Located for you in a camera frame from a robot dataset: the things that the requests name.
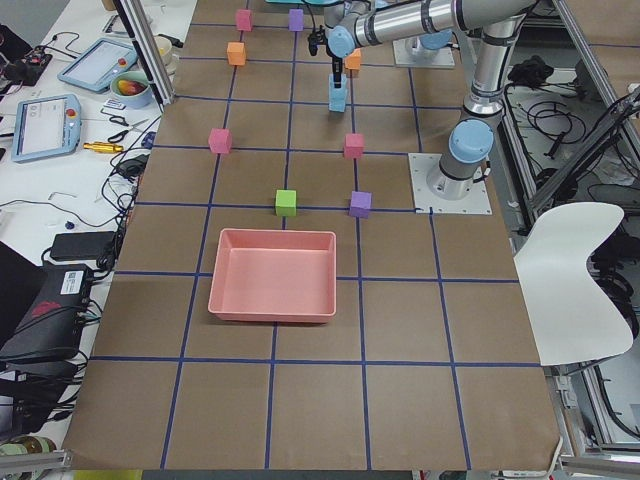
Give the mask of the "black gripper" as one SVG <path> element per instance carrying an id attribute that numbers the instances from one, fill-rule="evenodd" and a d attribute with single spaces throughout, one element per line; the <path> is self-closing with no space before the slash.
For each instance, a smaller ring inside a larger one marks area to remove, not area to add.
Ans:
<path id="1" fill-rule="evenodd" d="M 331 55 L 331 62 L 332 62 L 332 87 L 334 89 L 341 89 L 343 87 L 343 82 L 344 82 L 343 59 L 340 57 Z"/>

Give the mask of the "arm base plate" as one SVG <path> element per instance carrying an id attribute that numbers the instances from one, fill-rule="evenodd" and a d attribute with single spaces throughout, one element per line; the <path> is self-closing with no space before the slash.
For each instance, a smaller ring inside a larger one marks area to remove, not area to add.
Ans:
<path id="1" fill-rule="evenodd" d="M 409 153 L 414 211 L 418 214 L 491 215 L 485 175 L 480 166 L 466 180 L 453 180 L 440 169 L 440 154 Z"/>
<path id="2" fill-rule="evenodd" d="M 450 30 L 438 34 L 424 34 L 393 42 L 395 64 L 400 67 L 453 69 Z"/>

